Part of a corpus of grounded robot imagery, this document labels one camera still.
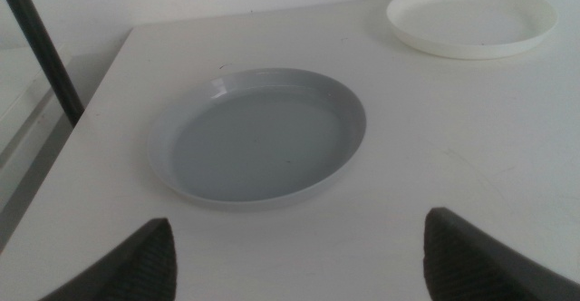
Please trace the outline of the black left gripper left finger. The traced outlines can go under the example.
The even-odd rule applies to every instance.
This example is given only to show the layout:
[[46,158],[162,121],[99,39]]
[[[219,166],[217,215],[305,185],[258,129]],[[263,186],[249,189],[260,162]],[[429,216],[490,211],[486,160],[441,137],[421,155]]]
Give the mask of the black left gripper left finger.
[[46,300],[173,300],[178,265],[169,221],[154,218]]

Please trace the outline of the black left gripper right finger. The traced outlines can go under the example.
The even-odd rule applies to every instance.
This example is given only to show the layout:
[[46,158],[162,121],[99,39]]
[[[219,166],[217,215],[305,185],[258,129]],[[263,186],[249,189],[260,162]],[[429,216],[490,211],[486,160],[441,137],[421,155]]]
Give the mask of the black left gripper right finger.
[[433,300],[579,301],[579,285],[446,208],[425,218],[423,276]]

